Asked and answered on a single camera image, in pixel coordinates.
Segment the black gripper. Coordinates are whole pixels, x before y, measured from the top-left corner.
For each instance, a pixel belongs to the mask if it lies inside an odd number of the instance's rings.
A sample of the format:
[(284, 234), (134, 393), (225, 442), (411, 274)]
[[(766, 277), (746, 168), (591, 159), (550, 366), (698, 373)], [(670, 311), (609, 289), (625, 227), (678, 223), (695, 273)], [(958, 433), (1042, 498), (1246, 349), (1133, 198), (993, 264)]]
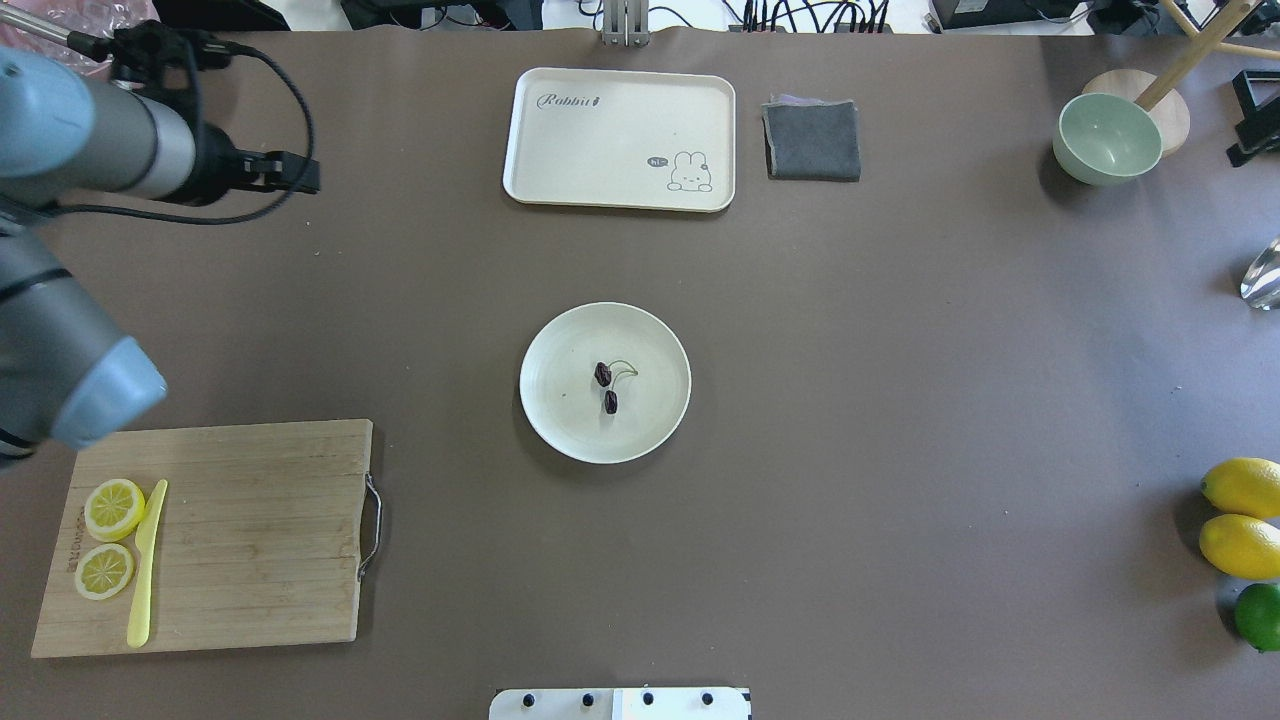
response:
[[(200, 74), (250, 56), (268, 65), (293, 94), (303, 114), (306, 150), (250, 151), (206, 118)], [(157, 200), (192, 208), (216, 202), (232, 190), (259, 193), (317, 193), (314, 119), (296, 83), (265, 53), (201, 29), (174, 29), (157, 20), (118, 29), (110, 41), (111, 78), (132, 83), (157, 136), (154, 163), (132, 191), (157, 191)]]

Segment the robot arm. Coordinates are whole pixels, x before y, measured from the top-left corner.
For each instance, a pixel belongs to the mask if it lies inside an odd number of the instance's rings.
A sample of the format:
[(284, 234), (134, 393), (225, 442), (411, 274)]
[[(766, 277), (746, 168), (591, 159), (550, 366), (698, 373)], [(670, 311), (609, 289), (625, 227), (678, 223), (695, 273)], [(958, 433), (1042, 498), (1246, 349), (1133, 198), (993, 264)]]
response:
[[(146, 20), (108, 37), (6, 4), (3, 23), (106, 61), (105, 82), (40, 53), (3, 49), (1, 462), (49, 441), (88, 448), (166, 397), (166, 380), (41, 238), (64, 217), (234, 225), (316, 193), (314, 114), (264, 51)], [(201, 74), (265, 64), (303, 118), (305, 150), (239, 149), (207, 119)]]

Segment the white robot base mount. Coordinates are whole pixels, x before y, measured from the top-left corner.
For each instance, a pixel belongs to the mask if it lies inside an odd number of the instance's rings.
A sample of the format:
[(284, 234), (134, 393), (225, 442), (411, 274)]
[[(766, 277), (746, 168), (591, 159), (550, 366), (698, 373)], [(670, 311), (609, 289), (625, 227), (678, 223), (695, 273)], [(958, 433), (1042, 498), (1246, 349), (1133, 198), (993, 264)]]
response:
[(730, 685), (530, 688), (498, 692), (489, 719), (751, 719), (750, 691)]

